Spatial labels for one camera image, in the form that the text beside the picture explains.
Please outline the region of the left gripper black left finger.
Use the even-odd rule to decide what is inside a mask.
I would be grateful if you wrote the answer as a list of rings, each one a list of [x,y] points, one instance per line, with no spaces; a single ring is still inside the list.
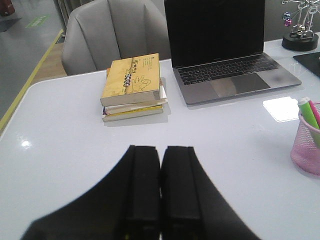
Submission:
[[[131,145],[86,193],[32,222],[24,240],[157,240],[160,160],[153,146]]]

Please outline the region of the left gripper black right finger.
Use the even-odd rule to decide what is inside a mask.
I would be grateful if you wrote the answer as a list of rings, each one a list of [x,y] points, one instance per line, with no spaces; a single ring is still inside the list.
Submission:
[[[164,240],[258,239],[207,176],[193,147],[166,149],[161,193]]]

